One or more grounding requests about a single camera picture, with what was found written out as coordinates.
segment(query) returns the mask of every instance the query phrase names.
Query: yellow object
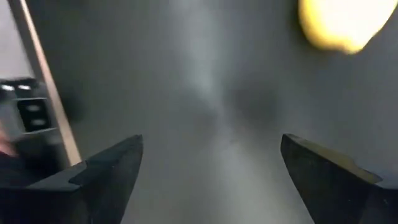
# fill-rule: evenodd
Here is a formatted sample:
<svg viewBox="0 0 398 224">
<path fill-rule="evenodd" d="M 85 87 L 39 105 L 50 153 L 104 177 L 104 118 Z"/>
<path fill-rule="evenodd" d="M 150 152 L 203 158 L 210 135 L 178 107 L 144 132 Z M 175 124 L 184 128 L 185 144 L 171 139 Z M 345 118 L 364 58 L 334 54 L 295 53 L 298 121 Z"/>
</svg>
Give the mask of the yellow object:
<svg viewBox="0 0 398 224">
<path fill-rule="evenodd" d="M 321 49 L 359 52 L 390 18 L 398 0 L 299 0 L 307 39 Z"/>
</svg>

